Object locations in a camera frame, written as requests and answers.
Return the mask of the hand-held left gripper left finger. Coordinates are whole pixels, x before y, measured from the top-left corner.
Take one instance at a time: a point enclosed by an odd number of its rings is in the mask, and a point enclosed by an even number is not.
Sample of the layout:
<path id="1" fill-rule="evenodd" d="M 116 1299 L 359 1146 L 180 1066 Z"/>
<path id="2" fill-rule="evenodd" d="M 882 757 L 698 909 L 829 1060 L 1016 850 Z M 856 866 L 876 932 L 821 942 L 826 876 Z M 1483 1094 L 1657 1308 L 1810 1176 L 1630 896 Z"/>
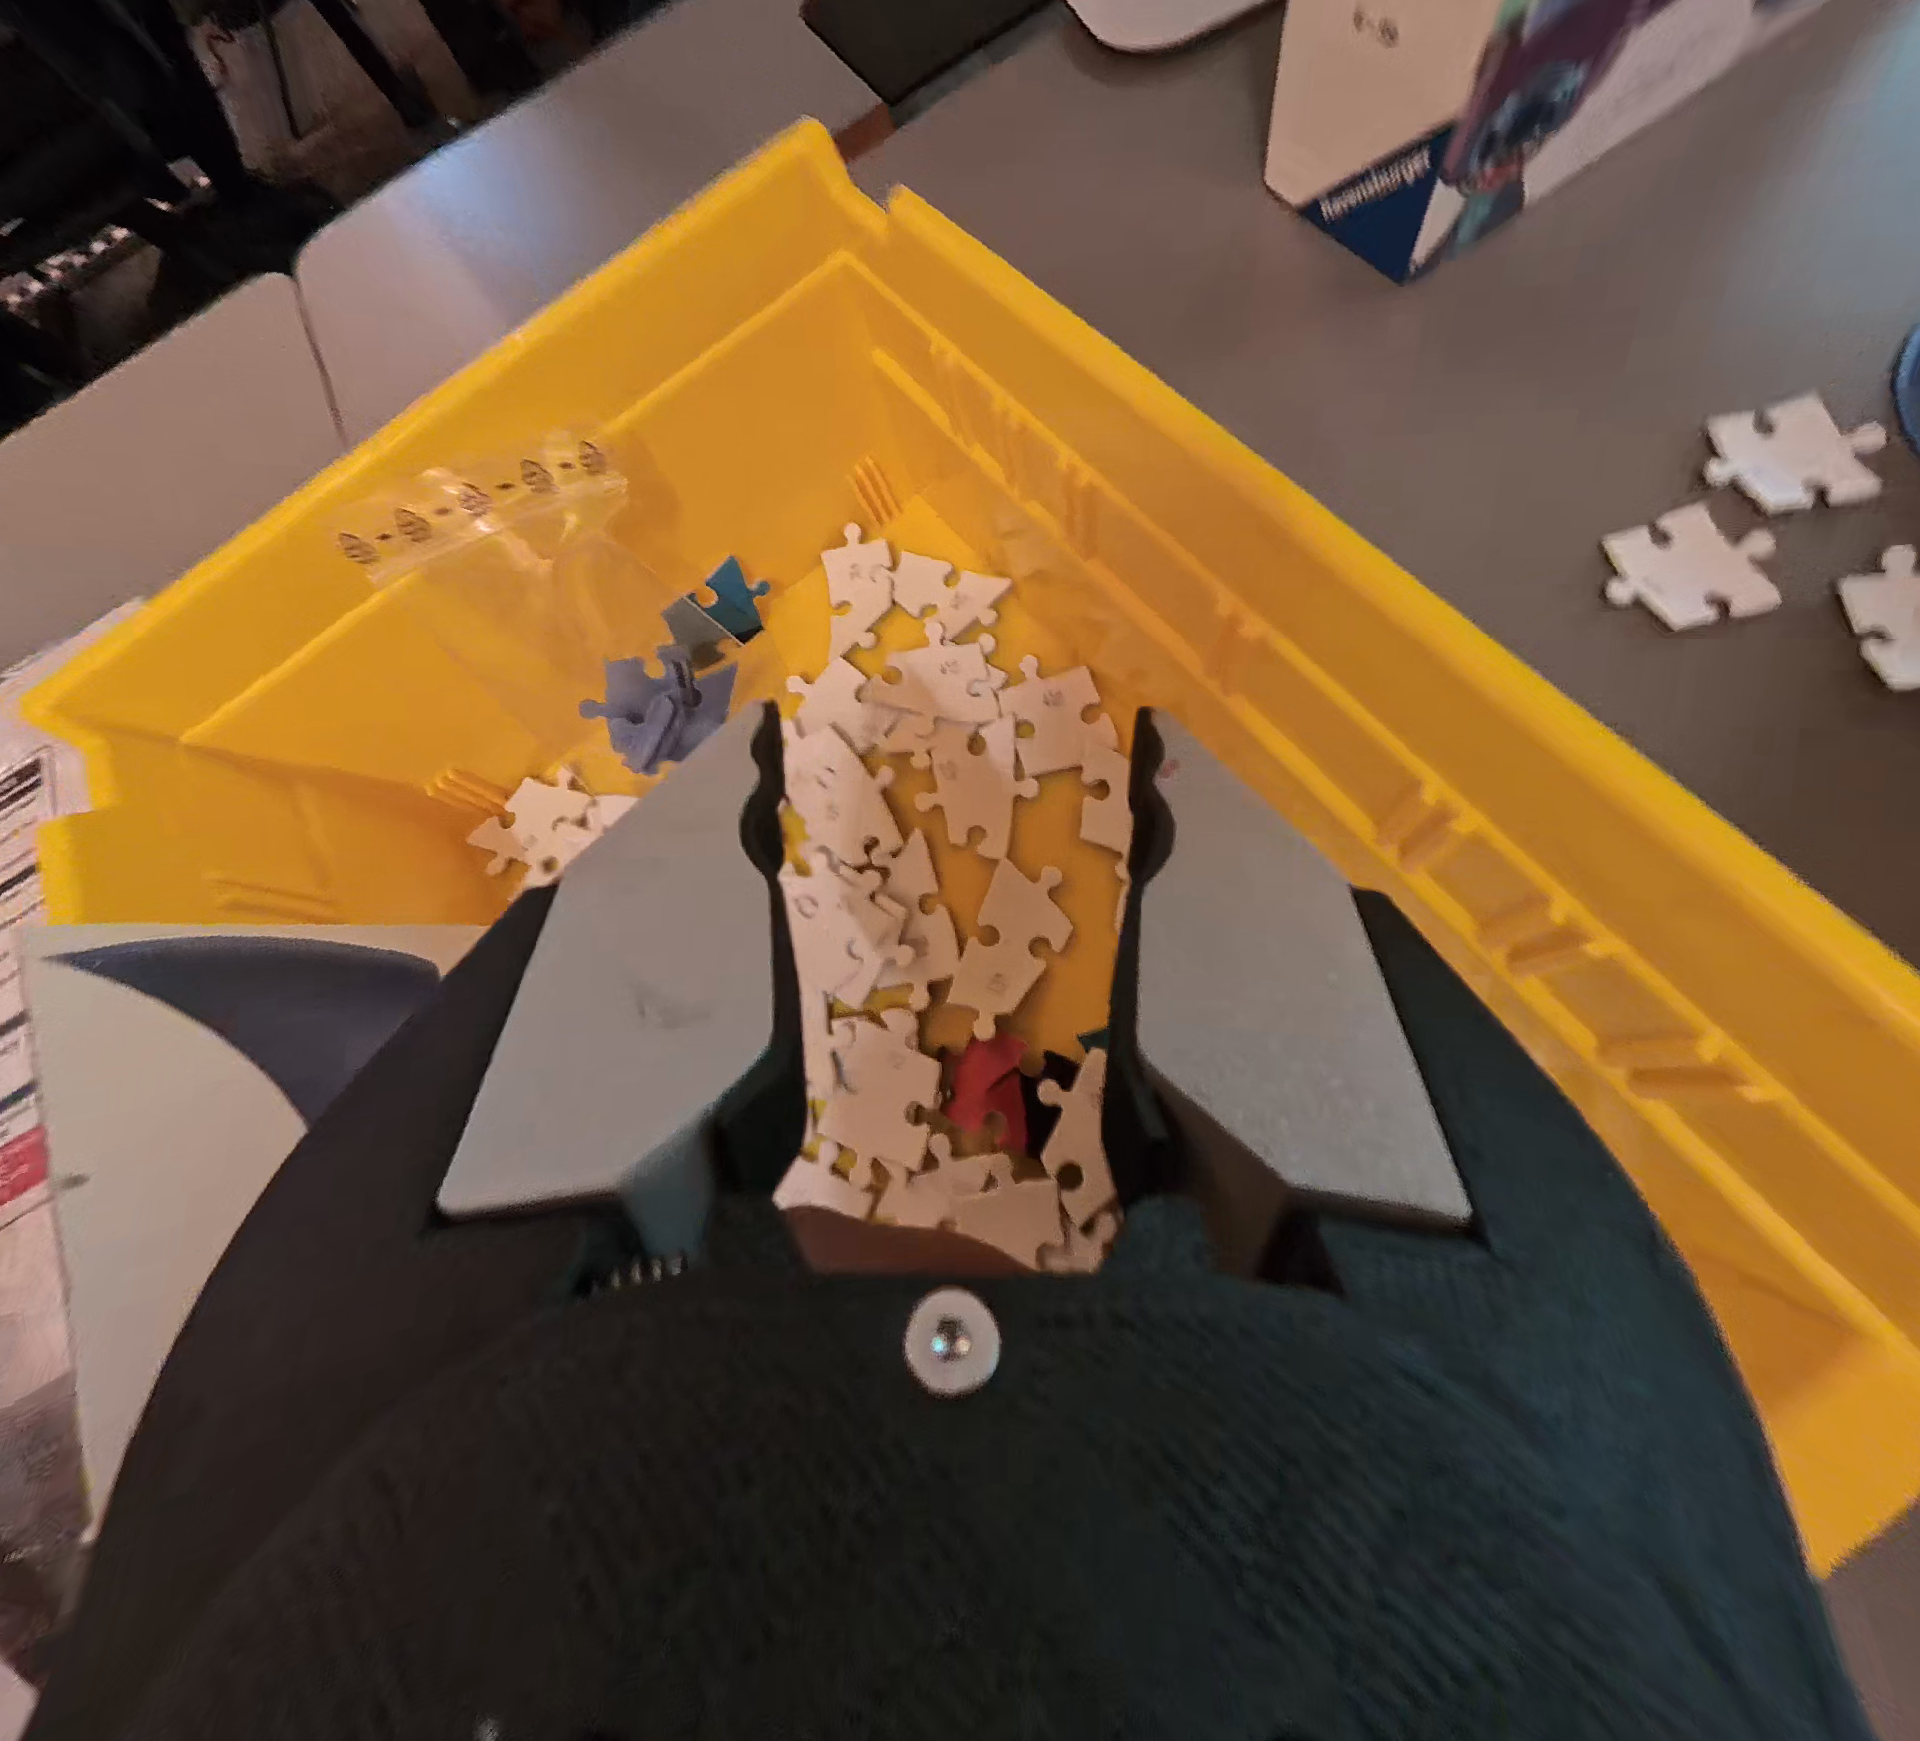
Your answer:
<path id="1" fill-rule="evenodd" d="M 566 866 L 444 1216 L 616 1207 L 645 1254 L 678 1258 L 722 1196 L 773 1193 L 805 1113 L 783 798 L 781 716 L 753 702 Z"/>

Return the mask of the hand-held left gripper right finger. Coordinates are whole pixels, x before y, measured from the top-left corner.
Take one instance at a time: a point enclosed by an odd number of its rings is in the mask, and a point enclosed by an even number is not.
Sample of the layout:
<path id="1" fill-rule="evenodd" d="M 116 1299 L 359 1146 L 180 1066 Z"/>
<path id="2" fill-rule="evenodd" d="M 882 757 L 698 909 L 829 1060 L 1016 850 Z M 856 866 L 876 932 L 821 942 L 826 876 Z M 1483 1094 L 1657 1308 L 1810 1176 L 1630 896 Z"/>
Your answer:
<path id="1" fill-rule="evenodd" d="M 1109 1170 L 1187 1204 L 1225 1273 L 1320 1218 L 1472 1225 L 1356 888 L 1163 708 L 1140 708 L 1109 1002 Z"/>

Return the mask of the pile of white puzzle pieces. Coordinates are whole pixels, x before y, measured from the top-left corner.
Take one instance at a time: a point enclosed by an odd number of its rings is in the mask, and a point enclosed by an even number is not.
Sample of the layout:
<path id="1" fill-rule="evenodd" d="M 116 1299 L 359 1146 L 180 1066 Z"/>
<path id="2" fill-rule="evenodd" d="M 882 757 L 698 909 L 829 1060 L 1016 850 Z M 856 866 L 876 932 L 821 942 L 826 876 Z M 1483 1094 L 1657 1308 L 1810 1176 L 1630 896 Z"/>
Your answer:
<path id="1" fill-rule="evenodd" d="M 1128 747 L 1091 668 L 1036 656 L 1020 584 L 846 525 L 806 588 L 829 628 L 787 671 L 783 864 L 805 1113 L 781 1207 L 960 1234 L 1089 1273 L 1122 1223 L 1100 1151 L 1132 841 Z M 1026 1043 L 1030 1151 L 954 1155 L 946 1053 Z"/>

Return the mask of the yellow plastic bin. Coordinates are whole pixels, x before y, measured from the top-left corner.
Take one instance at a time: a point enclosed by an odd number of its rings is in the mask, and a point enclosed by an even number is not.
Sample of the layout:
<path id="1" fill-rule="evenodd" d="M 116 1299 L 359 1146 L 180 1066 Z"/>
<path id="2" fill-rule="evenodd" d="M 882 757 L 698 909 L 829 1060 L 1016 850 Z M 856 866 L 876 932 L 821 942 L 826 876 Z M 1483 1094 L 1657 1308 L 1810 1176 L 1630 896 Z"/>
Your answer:
<path id="1" fill-rule="evenodd" d="M 93 809 L 40 834 L 66 923 L 467 923 L 467 831 L 562 764 L 337 536 L 448 466 L 584 433 L 617 539 L 739 555 L 784 665 L 846 525 L 986 568 L 998 656 L 1163 696 L 1391 895 L 1601 1132 L 1714 1305 L 1812 1563 L 1915 1503 L 1915 970 L 1204 412 L 805 121 L 469 361 L 24 702 Z"/>

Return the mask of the white jigsaw puzzle piece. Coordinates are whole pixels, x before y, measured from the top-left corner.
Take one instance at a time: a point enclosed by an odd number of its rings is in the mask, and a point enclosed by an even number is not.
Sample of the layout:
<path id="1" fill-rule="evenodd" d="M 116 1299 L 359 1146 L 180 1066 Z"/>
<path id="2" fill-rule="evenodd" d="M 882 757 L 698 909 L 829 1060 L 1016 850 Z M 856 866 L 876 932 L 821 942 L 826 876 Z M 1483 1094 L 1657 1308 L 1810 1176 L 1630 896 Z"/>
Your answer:
<path id="1" fill-rule="evenodd" d="M 1835 597 L 1860 657 L 1891 694 L 1917 692 L 1917 554 L 1895 544 L 1867 571 L 1839 575 Z"/>
<path id="2" fill-rule="evenodd" d="M 1888 444 L 1883 426 L 1842 428 L 1815 394 L 1715 413 L 1703 433 L 1703 483 L 1738 494 L 1765 516 L 1863 505 L 1881 494 L 1870 460 Z"/>
<path id="3" fill-rule="evenodd" d="M 1642 607 L 1673 633 L 1756 619 L 1784 602 L 1768 573 L 1774 533 L 1758 525 L 1727 536 L 1703 503 L 1607 533 L 1599 554 L 1609 569 L 1606 602 Z"/>

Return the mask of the red jigsaw puzzle piece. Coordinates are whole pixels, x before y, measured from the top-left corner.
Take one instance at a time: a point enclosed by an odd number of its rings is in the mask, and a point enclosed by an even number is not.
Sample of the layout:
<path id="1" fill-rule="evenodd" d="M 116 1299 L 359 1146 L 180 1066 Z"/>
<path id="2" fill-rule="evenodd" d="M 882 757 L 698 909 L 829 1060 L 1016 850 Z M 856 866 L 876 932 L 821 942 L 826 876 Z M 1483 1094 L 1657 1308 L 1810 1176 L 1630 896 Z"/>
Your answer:
<path id="1" fill-rule="evenodd" d="M 938 1115 L 954 1155 L 1030 1151 L 1026 1053 L 1022 1038 L 1007 1034 L 946 1053 Z"/>

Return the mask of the blue jigsaw puzzle piece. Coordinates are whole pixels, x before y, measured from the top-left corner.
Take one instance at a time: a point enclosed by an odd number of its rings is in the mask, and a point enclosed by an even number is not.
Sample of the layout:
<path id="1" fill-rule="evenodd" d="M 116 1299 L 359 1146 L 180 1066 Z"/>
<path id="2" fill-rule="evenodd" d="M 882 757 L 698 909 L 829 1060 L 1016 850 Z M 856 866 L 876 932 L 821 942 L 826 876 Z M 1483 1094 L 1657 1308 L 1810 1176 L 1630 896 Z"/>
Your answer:
<path id="1" fill-rule="evenodd" d="M 671 641 L 686 651 L 747 645 L 765 629 L 761 603 L 774 585 L 753 577 L 737 555 L 727 555 L 698 588 L 671 602 L 662 622 Z"/>

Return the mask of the blue ear cutout sheet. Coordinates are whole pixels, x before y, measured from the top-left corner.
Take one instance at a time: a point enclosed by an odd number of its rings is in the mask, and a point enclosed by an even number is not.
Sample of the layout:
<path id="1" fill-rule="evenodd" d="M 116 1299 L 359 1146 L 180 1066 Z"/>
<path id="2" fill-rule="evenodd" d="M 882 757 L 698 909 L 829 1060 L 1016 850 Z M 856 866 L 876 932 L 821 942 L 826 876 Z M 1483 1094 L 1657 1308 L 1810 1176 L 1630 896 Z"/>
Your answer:
<path id="1" fill-rule="evenodd" d="M 253 1204 L 480 934 L 464 923 L 28 932 L 26 1019 L 95 1521 Z"/>

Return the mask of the clear plastic bag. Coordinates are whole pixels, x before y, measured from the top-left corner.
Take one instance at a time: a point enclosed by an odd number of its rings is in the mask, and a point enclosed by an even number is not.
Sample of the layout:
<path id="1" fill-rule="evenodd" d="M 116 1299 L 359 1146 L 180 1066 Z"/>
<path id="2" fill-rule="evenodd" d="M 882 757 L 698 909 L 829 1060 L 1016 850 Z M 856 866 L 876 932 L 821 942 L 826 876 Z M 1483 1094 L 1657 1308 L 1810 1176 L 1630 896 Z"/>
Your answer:
<path id="1" fill-rule="evenodd" d="M 662 610 L 705 579 L 683 503 L 645 447 L 562 429 L 436 464 L 352 501 L 330 539 L 446 656 L 458 698 L 513 732 L 511 777 L 587 759 L 641 781 L 665 770 L 631 772 L 605 725 L 577 715 L 605 692 L 605 662 L 658 668 L 675 645 Z M 692 656 L 737 662 L 729 726 L 753 696 L 750 644 Z"/>

